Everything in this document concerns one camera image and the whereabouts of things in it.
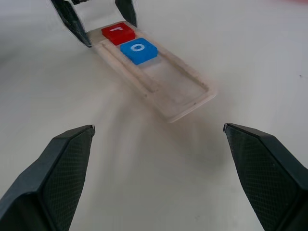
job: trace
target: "white table surface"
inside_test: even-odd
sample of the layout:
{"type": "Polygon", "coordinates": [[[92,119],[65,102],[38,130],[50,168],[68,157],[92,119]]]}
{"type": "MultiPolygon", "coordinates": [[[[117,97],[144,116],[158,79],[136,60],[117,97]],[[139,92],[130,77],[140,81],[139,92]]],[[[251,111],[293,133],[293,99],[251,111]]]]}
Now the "white table surface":
{"type": "MultiPolygon", "coordinates": [[[[176,123],[148,111],[48,0],[0,2],[0,196],[52,137],[95,124],[72,231],[261,231],[224,123],[275,135],[308,166],[308,4],[137,0],[139,28],[217,83],[176,123]]],[[[87,30],[113,1],[77,11],[87,30]]]]}

